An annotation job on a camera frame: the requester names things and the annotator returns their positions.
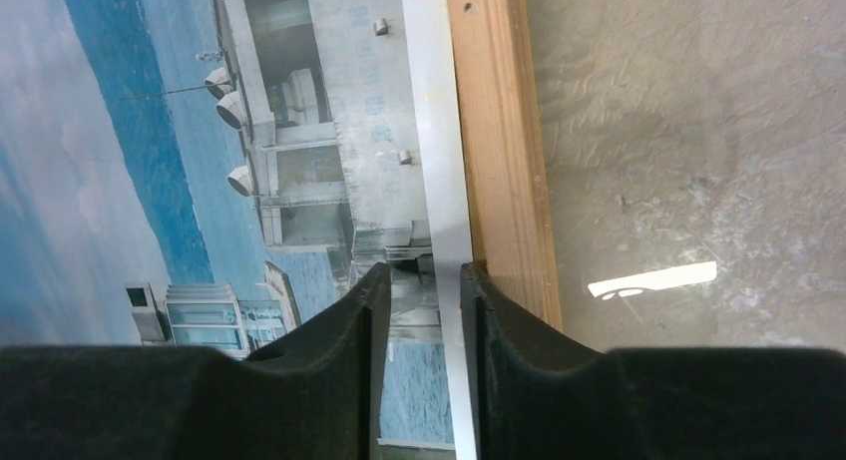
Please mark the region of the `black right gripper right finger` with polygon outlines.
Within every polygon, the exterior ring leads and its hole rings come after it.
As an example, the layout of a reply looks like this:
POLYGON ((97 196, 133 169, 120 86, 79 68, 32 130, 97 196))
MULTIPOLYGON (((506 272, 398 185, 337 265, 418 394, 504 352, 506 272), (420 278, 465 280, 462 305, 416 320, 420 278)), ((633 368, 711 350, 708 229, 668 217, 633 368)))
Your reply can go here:
POLYGON ((792 347, 593 350, 461 270, 483 459, 841 459, 845 357, 792 347))

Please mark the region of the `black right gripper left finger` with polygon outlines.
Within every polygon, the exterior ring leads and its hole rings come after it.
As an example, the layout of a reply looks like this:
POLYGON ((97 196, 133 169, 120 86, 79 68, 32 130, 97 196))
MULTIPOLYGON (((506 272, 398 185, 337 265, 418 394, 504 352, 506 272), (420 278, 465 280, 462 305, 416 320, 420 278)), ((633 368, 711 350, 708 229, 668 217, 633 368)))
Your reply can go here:
POLYGON ((375 459, 391 278, 243 360, 210 347, 1 351, 5 459, 375 459))

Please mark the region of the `building and sky photo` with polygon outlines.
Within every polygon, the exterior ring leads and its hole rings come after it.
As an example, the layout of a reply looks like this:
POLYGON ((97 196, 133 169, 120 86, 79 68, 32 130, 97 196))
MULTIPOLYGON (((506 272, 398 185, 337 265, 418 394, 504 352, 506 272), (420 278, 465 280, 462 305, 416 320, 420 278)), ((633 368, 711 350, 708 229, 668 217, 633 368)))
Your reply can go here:
POLYGON ((446 0, 1 0, 1 351, 243 360, 377 263, 378 457, 480 458, 446 0))

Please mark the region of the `yellow wooden picture frame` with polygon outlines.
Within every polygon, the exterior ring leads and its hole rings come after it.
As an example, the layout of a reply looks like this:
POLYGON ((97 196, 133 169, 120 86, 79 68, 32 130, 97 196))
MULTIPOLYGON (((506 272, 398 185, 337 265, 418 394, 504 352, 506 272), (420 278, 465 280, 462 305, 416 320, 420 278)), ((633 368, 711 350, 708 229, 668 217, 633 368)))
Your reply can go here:
POLYGON ((563 330, 526 0, 447 0, 473 259, 563 330))

